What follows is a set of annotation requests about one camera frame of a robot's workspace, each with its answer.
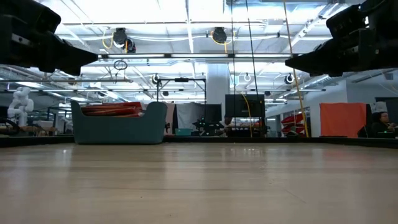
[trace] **black monitor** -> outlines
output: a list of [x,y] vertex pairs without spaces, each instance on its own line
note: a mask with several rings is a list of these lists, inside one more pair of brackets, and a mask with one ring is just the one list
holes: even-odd
[[221,112],[221,104],[205,106],[206,108],[206,122],[218,123],[223,120],[223,115]]
[[230,118],[265,117],[264,95],[245,95],[245,97],[248,104],[242,95],[225,95],[225,116]]

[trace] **yellow pole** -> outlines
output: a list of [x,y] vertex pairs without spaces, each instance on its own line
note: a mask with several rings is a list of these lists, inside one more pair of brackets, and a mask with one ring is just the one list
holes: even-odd
[[[286,0],[284,0],[284,8],[285,8],[285,18],[286,18],[286,27],[287,27],[287,37],[289,38],[290,54],[293,55],[292,39],[290,38],[289,22],[287,20]],[[295,83],[296,83],[298,98],[300,100],[301,113],[303,114],[305,135],[308,138],[307,119],[306,119],[305,113],[304,113],[303,99],[301,98],[299,82],[297,81],[296,69],[294,69],[294,68],[293,68],[293,75],[294,75],[294,80],[295,80]]]

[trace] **person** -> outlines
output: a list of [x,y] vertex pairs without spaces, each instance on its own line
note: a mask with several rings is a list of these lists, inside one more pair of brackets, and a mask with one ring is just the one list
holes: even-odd
[[373,136],[377,136],[379,133],[386,131],[394,132],[397,126],[394,123],[390,123],[387,112],[373,113],[372,132]]

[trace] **wooden floor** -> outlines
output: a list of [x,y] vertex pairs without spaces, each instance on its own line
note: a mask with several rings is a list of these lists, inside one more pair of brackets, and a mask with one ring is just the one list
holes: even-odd
[[0,149],[0,223],[398,223],[398,151],[328,144]]

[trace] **wall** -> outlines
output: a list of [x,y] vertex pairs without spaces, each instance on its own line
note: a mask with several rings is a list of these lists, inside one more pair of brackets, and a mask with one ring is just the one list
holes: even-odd
[[349,103],[375,103],[375,97],[398,97],[398,74],[393,73],[393,80],[386,80],[380,75],[359,83],[352,80],[364,77],[366,72],[347,80],[347,97]]
[[[310,92],[304,96],[304,107],[310,107],[312,137],[319,137],[321,132],[320,124],[320,103],[347,103],[346,80],[340,81],[335,86],[325,87],[323,92]],[[275,116],[289,111],[300,109],[298,100],[288,101],[287,105],[278,105],[267,109],[266,117]]]

